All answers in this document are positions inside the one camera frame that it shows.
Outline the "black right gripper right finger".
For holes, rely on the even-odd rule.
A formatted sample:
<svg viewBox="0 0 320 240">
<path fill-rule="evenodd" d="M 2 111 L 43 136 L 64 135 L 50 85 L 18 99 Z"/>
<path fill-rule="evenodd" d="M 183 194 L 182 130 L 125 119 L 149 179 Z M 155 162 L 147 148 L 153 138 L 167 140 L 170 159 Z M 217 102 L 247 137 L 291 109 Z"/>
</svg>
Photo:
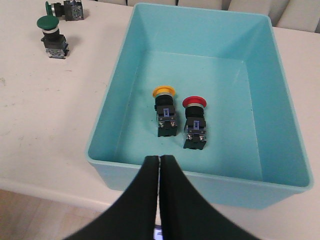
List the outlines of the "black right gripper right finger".
<svg viewBox="0 0 320 240">
<path fill-rule="evenodd" d="M 194 188 L 172 155 L 160 158 L 159 208 L 165 240 L 254 240 Z"/>
</svg>

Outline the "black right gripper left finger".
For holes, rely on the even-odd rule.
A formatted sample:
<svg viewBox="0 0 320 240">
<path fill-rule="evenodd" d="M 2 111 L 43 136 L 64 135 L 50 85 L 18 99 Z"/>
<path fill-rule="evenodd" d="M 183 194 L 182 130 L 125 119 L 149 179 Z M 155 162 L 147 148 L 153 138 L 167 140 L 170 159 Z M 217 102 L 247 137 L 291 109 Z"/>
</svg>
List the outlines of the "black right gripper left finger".
<svg viewBox="0 0 320 240">
<path fill-rule="evenodd" d="M 159 163 L 158 156 L 147 156 L 118 200 L 66 239 L 152 240 L 158 202 Z"/>
</svg>

